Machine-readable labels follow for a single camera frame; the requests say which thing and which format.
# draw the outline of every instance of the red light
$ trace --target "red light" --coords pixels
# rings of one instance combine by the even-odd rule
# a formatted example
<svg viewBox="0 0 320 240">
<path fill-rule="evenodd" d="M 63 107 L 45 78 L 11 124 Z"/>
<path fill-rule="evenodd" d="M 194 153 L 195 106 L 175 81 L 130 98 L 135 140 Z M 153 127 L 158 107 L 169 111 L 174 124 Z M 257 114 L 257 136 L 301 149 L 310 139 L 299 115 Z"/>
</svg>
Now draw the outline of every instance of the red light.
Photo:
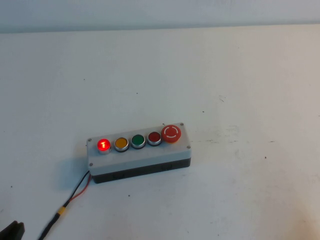
<svg viewBox="0 0 320 240">
<path fill-rule="evenodd" d="M 100 139 L 97 143 L 97 147 L 99 151 L 107 151 L 110 148 L 111 144 L 108 139 Z"/>
</svg>

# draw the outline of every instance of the illuminated red button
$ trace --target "illuminated red button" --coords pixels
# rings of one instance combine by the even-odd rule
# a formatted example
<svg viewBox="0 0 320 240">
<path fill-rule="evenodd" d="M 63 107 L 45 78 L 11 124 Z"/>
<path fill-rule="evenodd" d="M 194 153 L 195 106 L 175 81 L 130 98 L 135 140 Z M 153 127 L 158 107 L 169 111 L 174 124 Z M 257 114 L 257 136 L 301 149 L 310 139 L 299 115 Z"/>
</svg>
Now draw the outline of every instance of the illuminated red button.
<svg viewBox="0 0 320 240">
<path fill-rule="evenodd" d="M 101 154 L 107 154 L 111 150 L 111 144 L 108 139 L 100 139 L 97 143 L 97 148 Z"/>
<path fill-rule="evenodd" d="M 167 125 L 162 129 L 161 137 L 167 143 L 175 143 L 181 137 L 181 130 L 176 125 Z"/>
<path fill-rule="evenodd" d="M 153 131 L 148 135 L 148 144 L 155 147 L 161 144 L 160 133 Z"/>
</svg>

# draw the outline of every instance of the yellow button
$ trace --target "yellow button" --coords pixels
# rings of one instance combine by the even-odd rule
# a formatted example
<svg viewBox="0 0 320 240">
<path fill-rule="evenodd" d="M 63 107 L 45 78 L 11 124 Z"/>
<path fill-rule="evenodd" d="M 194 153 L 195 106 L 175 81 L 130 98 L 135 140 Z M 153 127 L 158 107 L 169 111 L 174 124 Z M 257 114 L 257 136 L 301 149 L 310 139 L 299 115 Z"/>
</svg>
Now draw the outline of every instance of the yellow button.
<svg viewBox="0 0 320 240">
<path fill-rule="evenodd" d="M 118 152 L 124 152 L 129 148 L 128 140 L 124 137 L 120 137 L 114 142 L 114 149 Z"/>
</svg>

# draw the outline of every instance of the emergency stop button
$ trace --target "emergency stop button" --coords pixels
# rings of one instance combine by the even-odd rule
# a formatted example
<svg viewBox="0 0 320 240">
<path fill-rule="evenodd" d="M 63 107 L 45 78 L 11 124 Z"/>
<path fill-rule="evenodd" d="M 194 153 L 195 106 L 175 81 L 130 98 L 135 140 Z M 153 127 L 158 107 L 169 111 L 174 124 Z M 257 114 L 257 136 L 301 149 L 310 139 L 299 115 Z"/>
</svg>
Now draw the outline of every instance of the emergency stop button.
<svg viewBox="0 0 320 240">
<path fill-rule="evenodd" d="M 161 137 L 165 142 L 173 144 L 181 137 L 181 130 L 176 125 L 167 125 L 162 129 Z"/>
</svg>

